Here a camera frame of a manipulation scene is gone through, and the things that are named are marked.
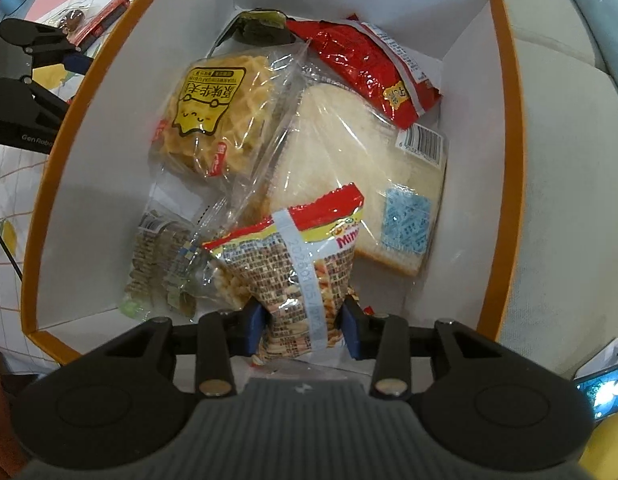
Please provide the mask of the yellow waffle snack bag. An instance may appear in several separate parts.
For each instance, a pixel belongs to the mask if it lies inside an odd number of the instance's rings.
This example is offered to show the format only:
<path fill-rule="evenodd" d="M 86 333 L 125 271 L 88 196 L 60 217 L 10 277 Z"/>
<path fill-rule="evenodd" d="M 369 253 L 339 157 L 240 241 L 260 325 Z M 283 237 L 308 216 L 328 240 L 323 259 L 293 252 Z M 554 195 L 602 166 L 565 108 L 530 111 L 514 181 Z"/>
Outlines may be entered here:
<path fill-rule="evenodd" d="M 204 178 L 249 176 L 292 106 L 307 50 L 296 42 L 196 61 L 168 99 L 152 150 Z"/>

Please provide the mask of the peanut snack bag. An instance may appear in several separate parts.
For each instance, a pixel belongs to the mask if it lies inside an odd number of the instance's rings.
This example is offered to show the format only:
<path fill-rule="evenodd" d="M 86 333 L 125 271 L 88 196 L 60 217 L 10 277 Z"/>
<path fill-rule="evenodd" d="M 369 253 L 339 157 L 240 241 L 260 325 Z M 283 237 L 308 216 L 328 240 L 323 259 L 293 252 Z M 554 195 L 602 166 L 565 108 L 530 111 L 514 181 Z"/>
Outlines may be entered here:
<path fill-rule="evenodd" d="M 341 340 L 336 316 L 349 292 L 363 207 L 349 183 L 202 245 L 271 315 L 258 361 L 298 358 Z"/>

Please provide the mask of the clear bag of puffed snacks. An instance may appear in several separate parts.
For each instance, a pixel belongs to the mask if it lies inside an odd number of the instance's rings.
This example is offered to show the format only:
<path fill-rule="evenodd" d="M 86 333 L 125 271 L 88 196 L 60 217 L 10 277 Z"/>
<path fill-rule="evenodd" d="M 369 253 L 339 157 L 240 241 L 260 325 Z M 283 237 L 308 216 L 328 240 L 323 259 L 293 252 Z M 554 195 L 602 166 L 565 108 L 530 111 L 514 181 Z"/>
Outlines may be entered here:
<path fill-rule="evenodd" d="M 239 311 L 251 297 L 247 285 L 202 247 L 225 233 L 230 218 L 228 199 L 218 196 L 200 212 L 187 243 L 183 292 L 193 297 L 199 314 Z"/>

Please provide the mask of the red silver snack bag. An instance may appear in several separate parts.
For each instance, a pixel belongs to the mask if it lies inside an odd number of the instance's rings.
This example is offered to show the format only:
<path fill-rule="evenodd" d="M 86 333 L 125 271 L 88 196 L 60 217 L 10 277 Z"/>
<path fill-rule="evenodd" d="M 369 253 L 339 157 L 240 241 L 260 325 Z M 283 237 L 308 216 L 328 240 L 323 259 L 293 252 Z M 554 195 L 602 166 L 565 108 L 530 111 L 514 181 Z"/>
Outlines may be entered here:
<path fill-rule="evenodd" d="M 303 69 L 310 80 L 356 92 L 402 130 L 441 99 L 414 58 L 375 25 L 290 18 L 286 26 L 310 48 Z"/>

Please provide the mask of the bagged sliced white bread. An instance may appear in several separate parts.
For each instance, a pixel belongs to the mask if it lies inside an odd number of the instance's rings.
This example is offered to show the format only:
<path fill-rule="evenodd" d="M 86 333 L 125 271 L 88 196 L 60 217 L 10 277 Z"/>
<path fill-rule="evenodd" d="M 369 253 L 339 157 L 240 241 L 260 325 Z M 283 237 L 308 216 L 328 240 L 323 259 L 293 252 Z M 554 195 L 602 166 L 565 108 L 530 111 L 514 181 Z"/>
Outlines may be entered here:
<path fill-rule="evenodd" d="M 356 92 L 311 84 L 300 94 L 266 186 L 262 214 L 353 183 L 364 196 L 356 253 L 414 276 L 429 249 L 446 172 L 446 140 L 400 130 Z"/>

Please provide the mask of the beige fabric sofa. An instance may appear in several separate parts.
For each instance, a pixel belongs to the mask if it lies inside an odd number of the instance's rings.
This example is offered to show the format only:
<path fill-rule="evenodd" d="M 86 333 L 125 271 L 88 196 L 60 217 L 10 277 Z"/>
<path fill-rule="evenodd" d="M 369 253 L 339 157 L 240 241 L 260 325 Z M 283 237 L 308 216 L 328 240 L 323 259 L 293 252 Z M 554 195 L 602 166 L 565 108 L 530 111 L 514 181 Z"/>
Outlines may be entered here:
<path fill-rule="evenodd" d="M 504 0 L 526 194 L 502 344 L 571 376 L 618 339 L 618 88 L 574 0 Z"/>

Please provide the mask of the pink white checkered mat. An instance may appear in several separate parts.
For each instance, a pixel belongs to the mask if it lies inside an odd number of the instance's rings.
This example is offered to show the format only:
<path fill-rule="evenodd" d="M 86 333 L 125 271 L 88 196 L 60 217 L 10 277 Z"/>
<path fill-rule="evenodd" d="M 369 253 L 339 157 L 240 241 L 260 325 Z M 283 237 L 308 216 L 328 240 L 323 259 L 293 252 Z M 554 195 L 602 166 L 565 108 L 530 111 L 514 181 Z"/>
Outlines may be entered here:
<path fill-rule="evenodd" d="M 72 10 L 88 22 L 112 0 L 0 0 L 0 21 L 24 18 L 57 25 Z M 57 363 L 24 336 L 20 326 L 21 279 L 29 226 L 47 156 L 0 145 L 0 370 L 29 375 Z"/>

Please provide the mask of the silver foil snack bag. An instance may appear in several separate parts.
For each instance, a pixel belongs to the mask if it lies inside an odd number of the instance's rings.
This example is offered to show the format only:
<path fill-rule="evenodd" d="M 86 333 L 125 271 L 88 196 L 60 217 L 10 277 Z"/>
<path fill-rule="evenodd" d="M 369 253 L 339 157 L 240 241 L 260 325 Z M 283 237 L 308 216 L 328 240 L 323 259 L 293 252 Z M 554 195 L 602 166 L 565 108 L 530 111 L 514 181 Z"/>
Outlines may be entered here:
<path fill-rule="evenodd" d="M 198 255 L 190 222 L 163 206 L 148 206 L 135 231 L 120 312 L 145 321 L 171 311 L 193 321 L 196 299 L 187 285 Z"/>

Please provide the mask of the black yellow snack packet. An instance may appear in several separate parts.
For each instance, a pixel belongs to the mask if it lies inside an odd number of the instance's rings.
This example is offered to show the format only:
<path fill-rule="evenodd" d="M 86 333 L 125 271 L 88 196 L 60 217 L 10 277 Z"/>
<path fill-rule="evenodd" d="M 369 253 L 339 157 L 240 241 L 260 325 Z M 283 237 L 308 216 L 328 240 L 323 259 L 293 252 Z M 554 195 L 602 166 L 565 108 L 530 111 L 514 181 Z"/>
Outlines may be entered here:
<path fill-rule="evenodd" d="M 214 40 L 208 55 L 213 56 L 222 44 L 230 40 L 251 47 L 273 47 L 293 44 L 296 37 L 287 26 L 285 13 L 257 8 L 236 14 Z"/>

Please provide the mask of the red date snack bag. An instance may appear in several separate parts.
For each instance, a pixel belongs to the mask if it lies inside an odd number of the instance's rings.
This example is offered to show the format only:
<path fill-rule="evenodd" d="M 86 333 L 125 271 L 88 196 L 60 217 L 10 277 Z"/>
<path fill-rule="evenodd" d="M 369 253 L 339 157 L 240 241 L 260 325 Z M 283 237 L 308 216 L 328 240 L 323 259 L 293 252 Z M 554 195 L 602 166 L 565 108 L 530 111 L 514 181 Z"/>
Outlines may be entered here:
<path fill-rule="evenodd" d="M 84 21 L 84 12 L 80 8 L 67 10 L 57 22 L 57 27 L 67 36 L 74 34 Z"/>

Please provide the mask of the yellow cushion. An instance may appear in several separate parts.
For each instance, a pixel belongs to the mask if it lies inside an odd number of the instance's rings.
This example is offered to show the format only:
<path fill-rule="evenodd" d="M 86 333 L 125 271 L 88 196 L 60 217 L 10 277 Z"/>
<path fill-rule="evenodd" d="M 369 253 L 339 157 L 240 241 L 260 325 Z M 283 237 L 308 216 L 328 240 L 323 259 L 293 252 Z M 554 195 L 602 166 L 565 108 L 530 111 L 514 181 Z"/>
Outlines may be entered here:
<path fill-rule="evenodd" d="M 618 480 L 618 413 L 594 429 L 579 464 L 594 479 Z"/>

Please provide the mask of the smartphone with lit screen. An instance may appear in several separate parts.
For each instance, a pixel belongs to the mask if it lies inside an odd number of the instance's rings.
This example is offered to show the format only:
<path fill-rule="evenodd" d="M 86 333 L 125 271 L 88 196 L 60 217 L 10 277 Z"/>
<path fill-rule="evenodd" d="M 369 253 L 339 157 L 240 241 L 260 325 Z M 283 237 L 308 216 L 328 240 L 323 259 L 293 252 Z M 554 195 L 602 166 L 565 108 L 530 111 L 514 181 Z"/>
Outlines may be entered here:
<path fill-rule="evenodd" d="M 618 413 L 618 364 L 577 378 L 574 384 L 588 399 L 596 422 Z"/>

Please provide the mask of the pink sausage stick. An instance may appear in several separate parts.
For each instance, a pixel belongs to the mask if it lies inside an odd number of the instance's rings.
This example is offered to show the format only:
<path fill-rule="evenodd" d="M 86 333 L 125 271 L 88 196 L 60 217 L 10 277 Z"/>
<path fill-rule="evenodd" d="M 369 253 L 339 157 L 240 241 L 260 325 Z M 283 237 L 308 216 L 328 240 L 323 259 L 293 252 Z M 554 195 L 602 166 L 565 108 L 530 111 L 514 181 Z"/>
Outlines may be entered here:
<path fill-rule="evenodd" d="M 131 0 L 110 0 L 77 32 L 69 35 L 69 41 L 81 51 L 87 51 L 116 24 L 116 21 L 129 9 L 130 4 Z"/>

